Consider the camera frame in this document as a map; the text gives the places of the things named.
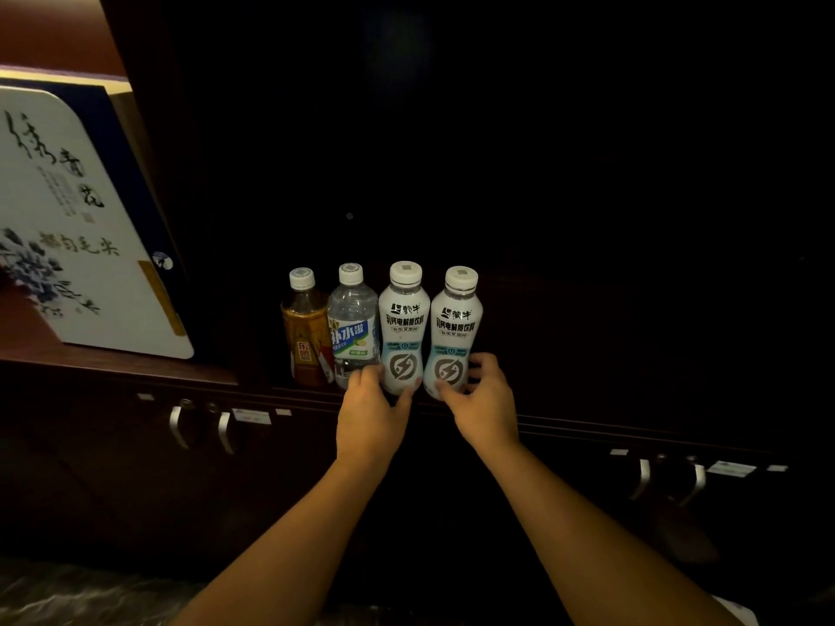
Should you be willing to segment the person's right hand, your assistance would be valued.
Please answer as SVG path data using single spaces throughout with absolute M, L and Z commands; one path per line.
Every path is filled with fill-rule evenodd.
M 514 394 L 497 357 L 475 353 L 468 370 L 471 406 L 448 406 L 458 430 L 486 462 L 520 446 Z

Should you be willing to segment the person's left hand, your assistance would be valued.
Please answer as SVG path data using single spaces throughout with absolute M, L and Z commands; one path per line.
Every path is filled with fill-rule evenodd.
M 384 473 L 401 446 L 409 415 L 393 413 L 381 388 L 382 364 L 351 373 L 337 423 L 337 462 Z

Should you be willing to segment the white drink bottle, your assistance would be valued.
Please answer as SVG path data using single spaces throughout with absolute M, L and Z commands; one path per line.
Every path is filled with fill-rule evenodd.
M 423 338 L 431 299 L 422 286 L 423 270 L 412 261 L 390 268 L 390 284 L 379 296 L 383 388 L 401 396 L 423 379 Z
M 445 274 L 444 289 L 430 306 L 431 347 L 424 366 L 423 387 L 435 400 L 442 400 L 436 381 L 460 391 L 468 379 L 471 349 L 484 308 L 476 295 L 478 273 L 457 265 Z

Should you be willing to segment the person's left forearm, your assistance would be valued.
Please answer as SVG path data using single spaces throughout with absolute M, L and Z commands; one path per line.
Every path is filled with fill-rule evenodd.
M 382 454 L 339 456 L 171 626 L 313 626 L 351 534 L 390 463 L 391 456 Z

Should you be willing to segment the person's right forearm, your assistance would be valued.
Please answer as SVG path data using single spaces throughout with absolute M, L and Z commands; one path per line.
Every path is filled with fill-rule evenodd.
M 488 436 L 472 446 L 506 495 L 574 626 L 744 626 L 518 439 Z

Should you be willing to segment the clear water bottle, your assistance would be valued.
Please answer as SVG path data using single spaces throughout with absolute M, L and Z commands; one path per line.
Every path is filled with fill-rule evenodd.
M 337 385 L 348 389 L 354 370 L 380 362 L 378 295 L 364 281 L 359 263 L 339 268 L 339 285 L 331 293 L 327 318 Z

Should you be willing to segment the brown tea bottle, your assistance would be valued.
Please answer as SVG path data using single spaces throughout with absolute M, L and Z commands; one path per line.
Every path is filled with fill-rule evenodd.
M 289 272 L 291 294 L 281 304 L 292 378 L 301 386 L 334 383 L 334 358 L 327 309 L 329 295 L 319 290 L 313 270 Z

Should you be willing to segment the dark wooden cabinet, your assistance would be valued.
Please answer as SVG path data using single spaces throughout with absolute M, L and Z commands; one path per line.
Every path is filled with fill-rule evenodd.
M 430 296 L 478 272 L 473 349 L 537 457 L 764 623 L 835 626 L 832 19 L 835 0 L 0 0 L 0 62 L 126 73 L 194 345 L 63 344 L 0 271 L 0 557 L 214 577 L 335 456 L 342 392 L 291 376 L 289 271 L 329 294 L 353 261 L 382 292 L 410 260 Z M 678 507 L 716 461 L 757 471 L 706 473 Z

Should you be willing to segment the white sleeve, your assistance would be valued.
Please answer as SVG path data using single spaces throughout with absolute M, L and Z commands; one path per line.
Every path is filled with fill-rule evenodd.
M 760 626 L 757 616 L 751 609 L 718 596 L 713 596 L 713 598 L 728 612 L 730 612 L 743 626 Z

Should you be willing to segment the white flower-print gift box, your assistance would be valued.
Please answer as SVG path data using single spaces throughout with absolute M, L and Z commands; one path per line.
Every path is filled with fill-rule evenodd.
M 0 66 L 0 271 L 63 344 L 189 360 L 130 83 Z

